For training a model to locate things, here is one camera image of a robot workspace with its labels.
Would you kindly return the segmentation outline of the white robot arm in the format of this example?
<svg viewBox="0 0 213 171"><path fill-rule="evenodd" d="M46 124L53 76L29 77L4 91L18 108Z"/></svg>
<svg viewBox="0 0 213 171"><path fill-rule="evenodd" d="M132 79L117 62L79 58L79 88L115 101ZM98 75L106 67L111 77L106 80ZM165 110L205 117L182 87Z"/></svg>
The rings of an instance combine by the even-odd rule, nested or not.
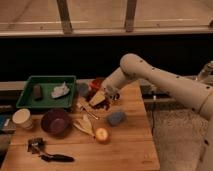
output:
<svg viewBox="0 0 213 171"><path fill-rule="evenodd" d="M133 53L121 58L120 66L101 83L89 104L96 106L106 97L114 96L124 86L140 78L167 92L206 120L213 118L212 86L158 69Z"/></svg>

